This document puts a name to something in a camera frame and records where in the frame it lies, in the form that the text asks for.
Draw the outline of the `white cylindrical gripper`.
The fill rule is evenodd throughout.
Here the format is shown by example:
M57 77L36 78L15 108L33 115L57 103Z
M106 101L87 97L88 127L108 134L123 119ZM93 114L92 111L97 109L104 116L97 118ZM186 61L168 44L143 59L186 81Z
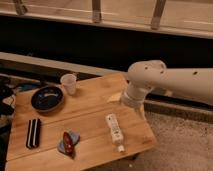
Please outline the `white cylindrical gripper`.
M140 108L139 113L141 118L145 118L144 101L146 96L153 90L152 87L136 86L133 83L129 83L127 88L122 92L113 94L109 97L108 102L118 102L121 98L121 102L131 108Z

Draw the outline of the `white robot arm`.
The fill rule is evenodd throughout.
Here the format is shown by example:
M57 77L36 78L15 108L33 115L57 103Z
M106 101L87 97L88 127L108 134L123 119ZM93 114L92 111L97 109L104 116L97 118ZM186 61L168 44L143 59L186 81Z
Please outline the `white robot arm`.
M133 63L126 73L127 87L113 94L108 103L123 103L143 118L146 96L161 88L213 106L213 68L167 68L161 60Z

